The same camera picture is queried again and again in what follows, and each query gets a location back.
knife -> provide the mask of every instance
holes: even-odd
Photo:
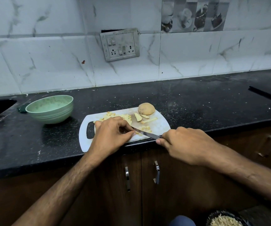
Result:
[[[158,135],[155,135],[155,134],[152,134],[152,133],[149,133],[149,132],[144,132],[144,131],[142,131],[142,130],[140,130],[140,129],[137,129],[137,128],[135,128],[135,127],[132,127],[133,129],[134,129],[134,131],[137,131],[138,133],[141,133],[141,134],[143,134],[143,135],[145,135],[145,136],[148,136],[148,137],[151,137],[151,138],[153,138],[153,139],[159,139],[159,138],[161,138],[160,136],[158,136]]]

green bowl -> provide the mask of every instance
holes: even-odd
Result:
[[[29,104],[25,110],[44,124],[57,124],[67,119],[73,111],[73,97],[55,95],[39,99]]]

wall socket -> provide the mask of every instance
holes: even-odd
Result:
[[[100,33],[107,62],[140,56],[137,28]]]

person's knee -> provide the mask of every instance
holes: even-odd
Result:
[[[196,226],[193,220],[186,216],[177,216],[171,221],[169,226]]]

tile wall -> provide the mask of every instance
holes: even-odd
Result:
[[[0,0],[0,95],[271,69],[271,0],[230,0],[223,31],[161,33],[162,0]],[[106,62],[101,30],[136,27]]]

